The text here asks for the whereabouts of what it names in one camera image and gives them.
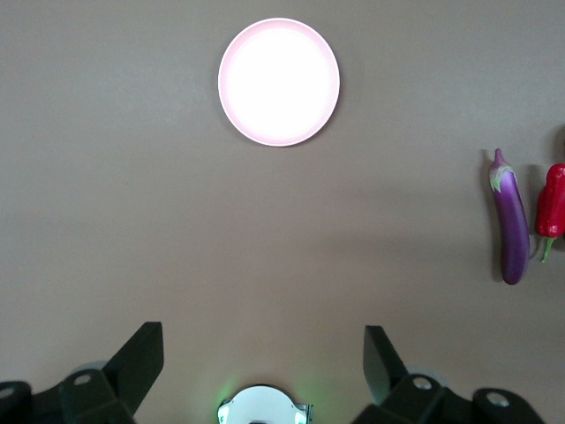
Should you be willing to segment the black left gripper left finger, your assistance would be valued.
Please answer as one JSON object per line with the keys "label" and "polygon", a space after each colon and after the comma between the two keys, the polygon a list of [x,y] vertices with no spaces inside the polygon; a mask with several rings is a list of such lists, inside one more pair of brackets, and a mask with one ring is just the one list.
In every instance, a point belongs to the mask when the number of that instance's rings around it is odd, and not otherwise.
{"label": "black left gripper left finger", "polygon": [[146,322],[100,369],[77,371],[41,393],[1,383],[2,423],[133,423],[164,365],[162,324]]}

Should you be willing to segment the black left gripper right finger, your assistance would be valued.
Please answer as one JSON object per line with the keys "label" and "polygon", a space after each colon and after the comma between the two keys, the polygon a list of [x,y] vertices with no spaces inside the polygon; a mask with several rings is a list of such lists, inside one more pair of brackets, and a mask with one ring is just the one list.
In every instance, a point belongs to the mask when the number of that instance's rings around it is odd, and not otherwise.
{"label": "black left gripper right finger", "polygon": [[458,396],[429,375],[408,371],[381,326],[365,327],[363,370],[373,397],[357,423],[541,423],[514,392],[483,388]]}

